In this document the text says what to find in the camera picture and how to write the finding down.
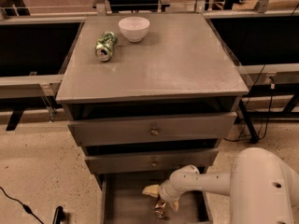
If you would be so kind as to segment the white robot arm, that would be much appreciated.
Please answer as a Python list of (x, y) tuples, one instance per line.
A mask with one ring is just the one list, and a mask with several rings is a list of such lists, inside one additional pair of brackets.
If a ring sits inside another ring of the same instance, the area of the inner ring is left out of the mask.
[(299, 174), (272, 152), (251, 147), (235, 157), (228, 173), (201, 174), (187, 165), (142, 193), (157, 199), (155, 213), (163, 217), (167, 207), (178, 210), (181, 195), (195, 190), (228, 196), (231, 224), (294, 224)]

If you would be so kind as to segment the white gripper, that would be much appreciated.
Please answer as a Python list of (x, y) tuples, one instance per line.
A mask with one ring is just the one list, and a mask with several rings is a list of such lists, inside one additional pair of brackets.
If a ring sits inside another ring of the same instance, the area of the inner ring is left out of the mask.
[(183, 194), (183, 191), (175, 189), (169, 180), (164, 181), (160, 186), (159, 185), (150, 185), (143, 188), (142, 193), (144, 195), (151, 196), (153, 198), (160, 197), (167, 203), (173, 211), (177, 212), (179, 203), (178, 200)]

